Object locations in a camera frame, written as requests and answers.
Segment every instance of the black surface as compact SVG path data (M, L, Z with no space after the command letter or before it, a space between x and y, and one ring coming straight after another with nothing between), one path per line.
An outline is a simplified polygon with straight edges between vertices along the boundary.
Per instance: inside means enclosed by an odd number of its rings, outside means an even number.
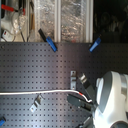
M61 43L54 53L47 43L0 43L1 92L70 89L71 71L78 77L84 73L93 87L108 71L128 74L127 44L100 44L93 53L89 46ZM85 93L79 79L77 90ZM43 104L32 114L29 108L36 97L0 96L0 117L6 118L2 127L74 128L88 117L66 102L65 93L43 94Z

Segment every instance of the metal bracket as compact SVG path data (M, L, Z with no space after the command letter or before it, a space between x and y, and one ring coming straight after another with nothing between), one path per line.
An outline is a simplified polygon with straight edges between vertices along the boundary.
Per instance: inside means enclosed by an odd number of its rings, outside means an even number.
M43 101L43 97L41 95L39 95L36 100L34 101L34 104L31 106L30 111L32 113L34 113L36 111L36 109L41 105L42 101Z
M76 90L76 71L71 71L71 90Z
M79 79L82 84L84 84L87 81L87 77L84 74Z

